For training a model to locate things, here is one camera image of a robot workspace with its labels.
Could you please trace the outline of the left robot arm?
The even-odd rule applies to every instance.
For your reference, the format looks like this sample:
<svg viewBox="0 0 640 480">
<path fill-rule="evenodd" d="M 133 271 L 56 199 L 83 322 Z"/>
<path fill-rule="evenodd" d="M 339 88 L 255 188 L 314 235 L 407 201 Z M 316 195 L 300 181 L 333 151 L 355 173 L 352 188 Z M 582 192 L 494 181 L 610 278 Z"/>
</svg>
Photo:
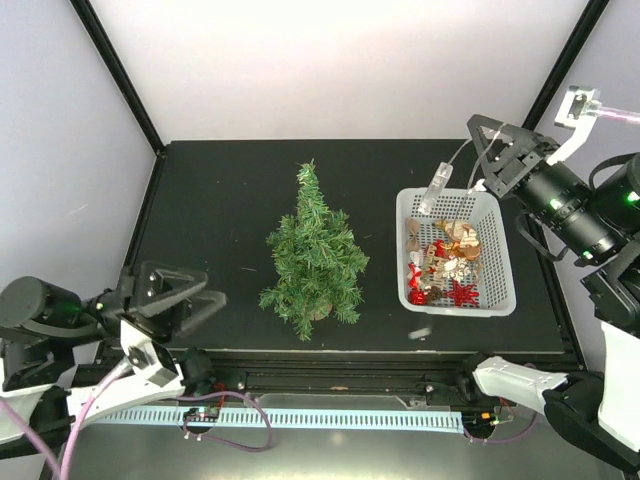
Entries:
<svg viewBox="0 0 640 480">
<path fill-rule="evenodd" d="M 87 423 L 150 402 L 187 393 L 207 397 L 211 364 L 201 353 L 175 359 L 167 344 L 187 336 L 227 303 L 208 289 L 204 271 L 144 262 L 123 269 L 113 289 L 88 300 L 33 276 L 12 281 L 1 293 L 1 397 L 36 434 L 30 439 L 9 419 L 1 422 L 1 456 L 59 449 L 92 393 Z M 91 380 L 65 389 L 60 376 L 75 364 L 74 350 L 115 343 L 125 370 L 110 386 Z"/>
</svg>

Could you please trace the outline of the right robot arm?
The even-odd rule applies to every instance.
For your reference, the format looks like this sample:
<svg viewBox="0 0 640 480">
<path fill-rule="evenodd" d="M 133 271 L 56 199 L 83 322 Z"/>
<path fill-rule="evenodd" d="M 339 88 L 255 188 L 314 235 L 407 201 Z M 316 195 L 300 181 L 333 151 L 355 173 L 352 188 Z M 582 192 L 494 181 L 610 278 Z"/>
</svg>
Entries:
<svg viewBox="0 0 640 480">
<path fill-rule="evenodd" d="M 565 159 L 581 145 L 484 115 L 467 127 L 484 175 L 498 198 L 513 196 L 523 215 L 547 226 L 592 272 L 581 283 L 605 338 L 602 372 L 551 373 L 480 357 L 454 379 L 457 396 L 476 403 L 502 397 L 544 416 L 565 441 L 627 473 L 639 471 L 639 156 L 607 159 L 600 185 L 582 181 Z"/>
</svg>

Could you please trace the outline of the clear battery box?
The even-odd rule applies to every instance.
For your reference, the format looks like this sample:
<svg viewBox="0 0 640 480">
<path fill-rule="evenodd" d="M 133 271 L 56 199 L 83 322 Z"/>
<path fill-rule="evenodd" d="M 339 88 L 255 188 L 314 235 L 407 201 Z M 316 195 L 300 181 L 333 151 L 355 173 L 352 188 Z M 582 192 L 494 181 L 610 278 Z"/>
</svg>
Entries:
<svg viewBox="0 0 640 480">
<path fill-rule="evenodd" d="M 439 196 L 451 177 L 452 171 L 453 166 L 450 163 L 441 162 L 439 164 L 419 203 L 418 212 L 420 214 L 428 216 L 432 212 Z"/>
</svg>

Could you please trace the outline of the small green christmas tree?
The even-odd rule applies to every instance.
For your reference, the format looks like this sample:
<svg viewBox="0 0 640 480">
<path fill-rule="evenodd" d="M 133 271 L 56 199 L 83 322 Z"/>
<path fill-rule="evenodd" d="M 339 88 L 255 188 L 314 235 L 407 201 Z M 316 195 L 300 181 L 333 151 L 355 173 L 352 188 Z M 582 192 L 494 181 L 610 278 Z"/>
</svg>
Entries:
<svg viewBox="0 0 640 480">
<path fill-rule="evenodd" d="M 295 212 L 281 217 L 266 238 L 278 275 L 265 288 L 259 306 L 271 308 L 302 341 L 312 338 L 315 323 L 331 315 L 343 324 L 360 318 L 363 289 L 359 277 L 370 257 L 356 244 L 349 215 L 327 204 L 310 161 L 296 175 Z"/>
</svg>

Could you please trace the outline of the white plastic basket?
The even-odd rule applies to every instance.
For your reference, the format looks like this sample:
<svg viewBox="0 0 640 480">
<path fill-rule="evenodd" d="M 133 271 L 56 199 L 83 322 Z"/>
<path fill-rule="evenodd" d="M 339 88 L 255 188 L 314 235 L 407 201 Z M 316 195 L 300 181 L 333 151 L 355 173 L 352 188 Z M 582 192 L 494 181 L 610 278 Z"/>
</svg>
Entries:
<svg viewBox="0 0 640 480">
<path fill-rule="evenodd" d="M 498 201 L 486 192 L 446 188 L 428 215 L 418 212 L 425 188 L 407 188 L 396 197 L 397 285 L 401 304 L 413 312 L 464 316 L 508 316 L 516 307 L 508 247 Z M 433 225 L 446 220 L 445 230 Z M 408 301 L 410 262 L 429 264 L 433 257 L 462 257 L 473 266 L 463 285 L 475 284 L 478 306 L 455 307 L 445 297 L 423 306 Z"/>
</svg>

